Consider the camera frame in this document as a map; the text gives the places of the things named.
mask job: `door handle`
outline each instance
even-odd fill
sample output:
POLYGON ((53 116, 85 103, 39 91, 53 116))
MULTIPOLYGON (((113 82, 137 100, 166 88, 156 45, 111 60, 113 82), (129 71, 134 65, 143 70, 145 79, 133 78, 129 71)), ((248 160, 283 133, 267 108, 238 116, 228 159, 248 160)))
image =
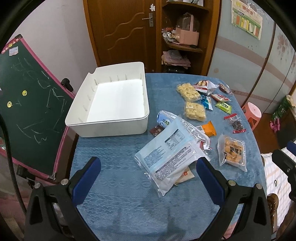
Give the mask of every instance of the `door handle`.
POLYGON ((149 19, 149 26, 150 27, 154 26, 154 24, 153 24, 153 13, 150 12, 148 18, 142 18, 142 20, 145 20, 145 19, 149 19))

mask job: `wooden door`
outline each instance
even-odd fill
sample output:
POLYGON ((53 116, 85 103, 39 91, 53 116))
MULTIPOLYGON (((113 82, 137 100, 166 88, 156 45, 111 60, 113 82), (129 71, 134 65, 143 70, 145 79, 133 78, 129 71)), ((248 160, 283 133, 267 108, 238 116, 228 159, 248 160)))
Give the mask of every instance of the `wooden door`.
POLYGON ((140 61, 145 72, 155 71, 156 24, 151 4, 155 5, 155 0, 87 0, 101 66, 140 61), (149 19, 143 20, 149 13, 153 13, 153 27, 149 19))

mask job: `white wall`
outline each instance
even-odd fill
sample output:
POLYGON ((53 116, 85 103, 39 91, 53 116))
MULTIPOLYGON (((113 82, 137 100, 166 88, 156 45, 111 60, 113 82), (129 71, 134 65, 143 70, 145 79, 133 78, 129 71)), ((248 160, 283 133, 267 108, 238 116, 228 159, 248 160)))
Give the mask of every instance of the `white wall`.
POLYGON ((96 60, 91 47, 83 0, 46 0, 35 9, 11 39, 21 34, 60 81, 68 78, 75 92, 96 60))

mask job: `pink plastic stool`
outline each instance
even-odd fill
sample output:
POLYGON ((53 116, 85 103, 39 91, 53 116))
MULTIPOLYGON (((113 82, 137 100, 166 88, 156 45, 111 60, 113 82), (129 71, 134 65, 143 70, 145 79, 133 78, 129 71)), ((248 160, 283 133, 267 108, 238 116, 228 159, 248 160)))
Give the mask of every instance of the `pink plastic stool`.
POLYGON ((255 127, 258 125, 258 122, 261 119, 261 111, 257 106, 252 104, 251 102, 247 102, 243 107, 242 110, 252 128, 252 130, 255 129, 255 127))

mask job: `wall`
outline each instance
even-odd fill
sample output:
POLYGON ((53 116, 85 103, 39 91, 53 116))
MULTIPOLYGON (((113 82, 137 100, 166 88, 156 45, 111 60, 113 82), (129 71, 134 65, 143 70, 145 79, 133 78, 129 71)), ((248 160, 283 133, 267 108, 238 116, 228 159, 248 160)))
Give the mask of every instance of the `wall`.
POLYGON ((44 1, 11 39, 18 34, 60 81, 68 78, 76 92, 97 67, 82 0, 44 1))
POLYGON ((231 24, 231 0, 223 0, 217 43, 208 76, 225 81, 233 89, 240 105, 248 101, 257 105, 262 112, 273 113, 295 82, 295 51, 277 25, 272 41, 274 21, 268 14, 252 0, 242 2, 262 16, 261 39, 231 24), (264 66, 270 45, 270 56, 264 66))

